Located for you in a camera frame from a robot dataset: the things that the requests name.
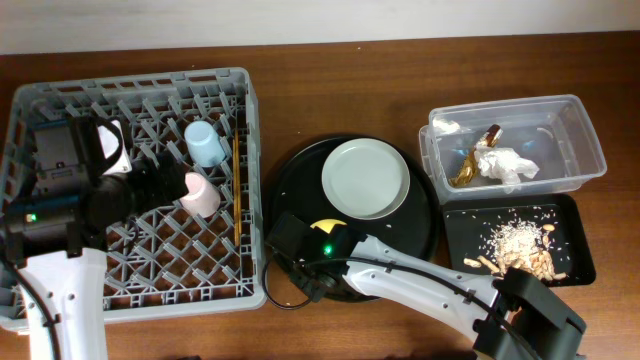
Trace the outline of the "yellow bowl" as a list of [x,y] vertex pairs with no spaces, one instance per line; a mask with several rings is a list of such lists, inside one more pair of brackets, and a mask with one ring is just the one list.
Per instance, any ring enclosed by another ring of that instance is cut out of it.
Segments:
[[345,225],[345,222],[343,222],[341,220],[337,220],[337,219],[323,219],[323,220],[318,220],[318,221],[314,222],[311,225],[311,228],[312,229],[318,228],[318,229],[324,231],[325,233],[330,234],[332,229],[336,225]]

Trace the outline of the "pink cup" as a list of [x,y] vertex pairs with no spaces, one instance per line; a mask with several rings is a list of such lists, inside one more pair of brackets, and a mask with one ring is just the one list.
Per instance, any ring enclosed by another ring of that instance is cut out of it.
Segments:
[[185,175],[188,193],[179,199],[182,207],[192,216],[212,216],[221,204],[221,196],[215,186],[196,172]]

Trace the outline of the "light blue cup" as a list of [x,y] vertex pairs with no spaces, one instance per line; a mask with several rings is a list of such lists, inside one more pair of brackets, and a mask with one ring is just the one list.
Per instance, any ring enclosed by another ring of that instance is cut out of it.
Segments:
[[214,127],[206,121],[190,123],[184,132],[189,155],[195,164],[203,168],[215,167],[226,158],[220,137]]

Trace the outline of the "food scraps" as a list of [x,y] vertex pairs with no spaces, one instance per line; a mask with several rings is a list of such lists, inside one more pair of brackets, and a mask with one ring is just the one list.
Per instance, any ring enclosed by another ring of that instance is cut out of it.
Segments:
[[503,277],[510,269],[523,270],[551,283],[568,277],[556,268],[555,254],[567,248],[559,241],[557,212],[540,206],[492,209],[480,222],[480,240],[473,253],[464,255],[464,266],[486,269]]

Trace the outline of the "gold snack wrapper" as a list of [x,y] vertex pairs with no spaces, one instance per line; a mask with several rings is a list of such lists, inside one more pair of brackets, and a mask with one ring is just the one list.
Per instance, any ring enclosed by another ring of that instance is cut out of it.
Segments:
[[455,188],[464,187],[468,185],[475,175],[477,174],[477,161],[475,159],[475,152],[480,147],[493,148],[502,136],[502,128],[494,124],[492,125],[474,144],[463,161],[457,175],[449,179],[449,184]]

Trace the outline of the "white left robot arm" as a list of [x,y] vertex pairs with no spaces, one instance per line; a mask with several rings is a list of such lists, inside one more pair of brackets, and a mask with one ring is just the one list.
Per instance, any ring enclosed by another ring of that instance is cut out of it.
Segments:
[[114,120],[37,124],[36,169],[6,209],[1,262],[21,287],[34,359],[105,359],[109,226],[186,195],[168,152],[112,172],[127,146]]

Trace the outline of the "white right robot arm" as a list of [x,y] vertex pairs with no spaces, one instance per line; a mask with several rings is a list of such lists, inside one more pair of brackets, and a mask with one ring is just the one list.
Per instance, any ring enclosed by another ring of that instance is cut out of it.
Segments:
[[474,275],[399,252],[343,224],[330,231],[283,213],[266,244],[291,267],[310,302],[346,284],[457,330],[479,359],[579,358],[584,320],[543,282],[521,269]]

